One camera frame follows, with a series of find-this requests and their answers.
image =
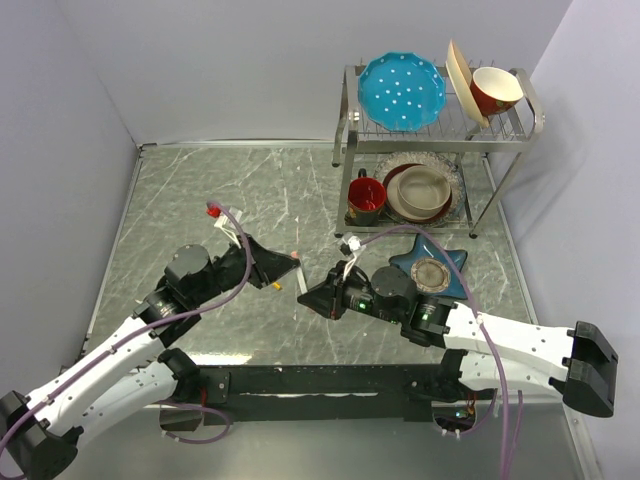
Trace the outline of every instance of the red cap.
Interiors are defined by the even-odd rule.
[[[212,216],[213,218],[218,218],[222,211],[218,207],[211,207],[207,209],[207,215]]]

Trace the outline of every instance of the blue polka dot plate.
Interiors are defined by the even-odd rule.
[[[392,132],[415,132],[435,122],[447,102],[445,82],[428,60],[389,52],[360,74],[358,100],[367,116]]]

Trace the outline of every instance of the metal dish rack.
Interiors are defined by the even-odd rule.
[[[476,67],[469,65],[471,71]],[[360,106],[358,101],[358,76],[364,71],[365,65],[348,65],[344,69],[342,81],[342,97],[340,101],[340,118],[336,129],[335,145],[332,165],[339,167],[343,164],[340,201],[338,204],[338,218],[336,221],[336,236],[346,232],[374,233],[382,231],[395,223],[384,215],[376,226],[360,227],[350,225],[345,219],[347,213],[347,194],[349,184],[354,178],[354,166],[366,167],[378,161],[379,154],[394,152],[439,152],[454,153],[454,164],[462,169],[462,158],[465,153],[513,153],[514,157],[500,184],[494,189],[493,195],[485,205],[477,220],[474,220],[469,206],[469,196],[466,196],[464,209],[456,221],[446,225],[426,230],[442,233],[468,233],[476,238],[486,214],[490,208],[495,208],[505,194],[507,187],[523,165],[531,147],[542,133],[544,113],[538,96],[531,85],[529,77],[521,68],[511,70],[524,91],[524,97],[529,107],[511,108],[505,113],[494,115],[487,128],[481,128],[464,113],[449,79],[447,69],[438,67],[438,71],[447,83],[447,104],[440,112],[438,120],[417,132],[391,132],[372,122]],[[343,135],[347,130],[347,143],[343,146]],[[356,155],[362,155],[356,161]]]

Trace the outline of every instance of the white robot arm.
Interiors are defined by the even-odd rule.
[[[257,288],[299,267],[298,260],[249,239],[249,282]],[[179,349],[167,348],[200,320],[194,309],[240,283],[245,263],[237,244],[213,263],[201,246],[179,249],[156,290],[102,345],[27,396],[11,392],[0,399],[0,453],[6,446],[29,480],[51,480],[78,449],[135,411],[167,398],[184,402],[193,397],[202,387],[198,367]],[[442,380],[460,396],[500,386],[483,324],[510,389],[561,396],[588,415],[613,414],[618,358],[595,326],[540,327],[488,314],[476,319],[461,303],[419,294],[395,267],[379,269],[369,281],[353,264],[345,271],[346,264],[338,262],[298,302],[334,320],[356,310],[400,324],[400,334],[413,343],[447,349],[445,358],[452,354],[456,360],[453,368],[448,363]],[[163,323],[182,313],[179,321]],[[90,366],[91,373],[85,374]],[[63,384],[69,385],[60,391]]]

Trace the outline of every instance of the light purple wall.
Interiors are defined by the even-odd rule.
[[[532,76],[546,131],[504,199],[540,320],[598,324],[616,413],[590,419],[605,477],[638,478],[640,4],[574,0]]]
[[[330,138],[342,69],[391,49],[533,70],[570,0],[57,0],[138,143]]]
[[[0,2],[0,396],[82,345],[136,149],[54,2]]]

